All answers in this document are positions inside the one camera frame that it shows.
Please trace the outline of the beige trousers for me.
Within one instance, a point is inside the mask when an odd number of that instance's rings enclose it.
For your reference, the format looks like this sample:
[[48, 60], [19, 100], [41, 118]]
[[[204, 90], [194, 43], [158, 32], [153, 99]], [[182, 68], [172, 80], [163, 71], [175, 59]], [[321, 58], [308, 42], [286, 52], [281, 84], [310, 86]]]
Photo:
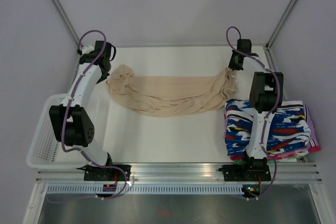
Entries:
[[114, 102], [136, 113], [157, 118], [217, 111], [237, 90], [236, 72], [223, 69], [216, 76], [137, 76], [120, 65], [107, 80]]

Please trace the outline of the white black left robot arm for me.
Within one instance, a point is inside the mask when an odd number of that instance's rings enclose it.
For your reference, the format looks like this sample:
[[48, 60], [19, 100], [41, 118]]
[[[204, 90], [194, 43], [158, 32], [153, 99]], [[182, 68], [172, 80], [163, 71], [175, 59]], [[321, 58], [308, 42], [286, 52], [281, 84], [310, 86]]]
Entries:
[[96, 175], [110, 180], [114, 167], [108, 164], [110, 155], [102, 147], [110, 102], [107, 94], [100, 97], [94, 92], [104, 88], [116, 48], [97, 40], [78, 53], [79, 68], [70, 90], [60, 105], [49, 109], [52, 129], [62, 151], [79, 153], [91, 164], [98, 164]]

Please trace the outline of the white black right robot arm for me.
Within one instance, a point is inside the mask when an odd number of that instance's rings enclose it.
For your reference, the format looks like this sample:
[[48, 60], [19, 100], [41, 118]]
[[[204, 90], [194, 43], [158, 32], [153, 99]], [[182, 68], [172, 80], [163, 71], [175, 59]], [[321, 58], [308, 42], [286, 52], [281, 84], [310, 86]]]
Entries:
[[283, 75], [273, 72], [251, 52], [251, 40], [238, 39], [229, 62], [232, 70], [246, 70], [253, 75], [249, 104], [253, 125], [246, 154], [250, 160], [267, 161], [267, 142], [276, 109], [282, 103]]

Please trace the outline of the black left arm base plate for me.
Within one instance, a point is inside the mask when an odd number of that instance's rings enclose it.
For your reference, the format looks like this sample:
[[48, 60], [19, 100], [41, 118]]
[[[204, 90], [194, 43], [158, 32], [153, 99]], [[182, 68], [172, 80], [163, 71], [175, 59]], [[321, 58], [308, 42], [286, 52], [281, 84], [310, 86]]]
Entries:
[[131, 175], [131, 165], [116, 165], [116, 167], [118, 167], [119, 169], [100, 168], [90, 165], [86, 165], [78, 169], [84, 171], [84, 181], [129, 181]]

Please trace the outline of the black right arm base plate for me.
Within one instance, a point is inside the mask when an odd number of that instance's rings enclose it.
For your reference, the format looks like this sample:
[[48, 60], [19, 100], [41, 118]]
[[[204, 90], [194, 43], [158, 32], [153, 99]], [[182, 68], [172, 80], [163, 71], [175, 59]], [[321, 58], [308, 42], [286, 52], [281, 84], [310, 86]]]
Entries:
[[226, 182], [270, 182], [271, 174], [269, 167], [261, 170], [252, 170], [243, 168], [241, 165], [231, 164], [223, 165], [218, 169], [223, 174], [224, 181]]

